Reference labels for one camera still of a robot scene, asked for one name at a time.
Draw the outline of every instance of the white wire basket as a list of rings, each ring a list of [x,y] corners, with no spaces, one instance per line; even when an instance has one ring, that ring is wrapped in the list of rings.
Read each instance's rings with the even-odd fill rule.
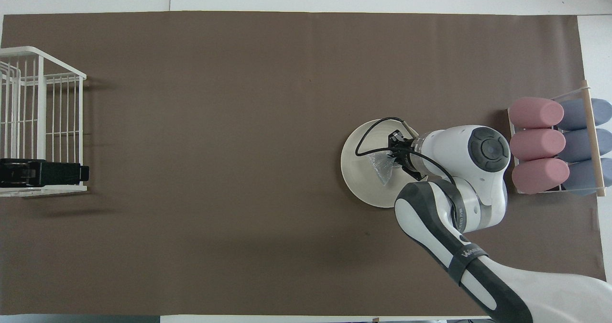
[[[83,164],[87,75],[35,47],[0,49],[0,158]],[[0,196],[78,193],[81,184],[0,188]]]

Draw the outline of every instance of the blue cylinder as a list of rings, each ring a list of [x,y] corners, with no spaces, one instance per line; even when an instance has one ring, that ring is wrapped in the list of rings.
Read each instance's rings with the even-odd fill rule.
[[[612,105],[608,101],[601,98],[591,98],[590,102],[593,105],[595,126],[610,121],[610,118],[612,118]],[[557,127],[564,131],[586,129],[586,114],[584,114],[584,105],[581,98],[561,102],[561,106],[563,107],[564,115],[561,122],[557,124]]]
[[[589,195],[597,190],[594,188],[595,171],[593,170],[593,160],[570,164],[570,176],[563,182],[566,190],[577,190],[572,192],[578,195]],[[612,158],[601,159],[601,170],[603,170],[603,184],[608,187],[612,184]]]
[[[599,155],[612,151],[612,132],[607,129],[595,129],[599,143]],[[578,129],[563,133],[566,146],[559,153],[559,158],[566,162],[581,162],[590,160],[590,142],[587,129]]]

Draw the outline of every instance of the white plate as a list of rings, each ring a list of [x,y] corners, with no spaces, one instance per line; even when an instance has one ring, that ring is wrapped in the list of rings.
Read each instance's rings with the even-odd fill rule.
[[[342,148],[340,167],[346,185],[356,197],[367,204],[388,208],[395,205],[395,199],[402,188],[409,182],[416,182],[416,179],[408,175],[402,168],[394,168],[391,179],[383,185],[369,158],[355,155],[355,148],[359,140],[376,121],[378,120],[366,122],[350,134]],[[406,129],[398,121],[386,120],[379,123],[365,138],[359,152],[387,147],[389,134],[396,129],[407,135]]]

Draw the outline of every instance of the black cable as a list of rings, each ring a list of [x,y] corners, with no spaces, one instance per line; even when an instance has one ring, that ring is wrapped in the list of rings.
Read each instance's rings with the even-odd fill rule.
[[[355,155],[356,156],[365,156],[365,155],[369,155],[370,153],[375,153],[375,152],[381,152],[381,151],[399,151],[399,152],[406,152],[406,153],[411,153],[415,156],[418,156],[420,158],[423,158],[424,160],[426,160],[427,162],[430,162],[431,164],[433,164],[436,168],[440,169],[444,175],[446,175],[448,177],[448,180],[450,180],[450,183],[457,185],[455,183],[455,180],[453,179],[453,177],[450,175],[450,173],[448,173],[448,171],[446,171],[446,169],[444,169],[443,166],[441,166],[440,164],[438,164],[436,161],[434,161],[433,159],[425,156],[422,153],[416,152],[414,150],[411,149],[407,149],[404,147],[382,147],[380,149],[373,149],[373,150],[369,150],[369,151],[365,151],[365,152],[359,152],[359,147],[361,147],[361,144],[363,143],[363,141],[365,140],[365,137],[370,133],[370,131],[379,123],[383,122],[383,121],[387,121],[387,120],[395,120],[395,121],[399,121],[399,122],[404,122],[404,120],[400,119],[400,118],[395,118],[395,117],[388,117],[388,118],[382,118],[380,120],[378,120],[377,122],[374,122],[367,131],[365,131],[365,133],[363,134],[363,136],[361,137],[361,140],[359,141],[359,143],[357,144],[357,147],[355,148]]]

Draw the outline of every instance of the black band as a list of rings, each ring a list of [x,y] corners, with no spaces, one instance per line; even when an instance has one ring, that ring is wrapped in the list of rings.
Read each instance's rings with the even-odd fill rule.
[[[468,264],[479,256],[488,256],[488,254],[474,243],[464,245],[461,249],[457,250],[448,266],[448,275],[450,278],[453,279],[456,284],[461,285],[461,277],[463,277],[465,268],[468,268]]]
[[[453,225],[455,225],[455,229],[459,230],[463,234],[465,231],[465,227],[468,224],[468,213],[465,210],[465,204],[463,203],[463,197],[461,197],[461,192],[456,185],[446,181],[446,180],[433,180],[433,183],[437,184],[437,186],[442,190],[444,195],[448,197],[450,200],[450,204],[453,206],[452,213],[453,217]]]

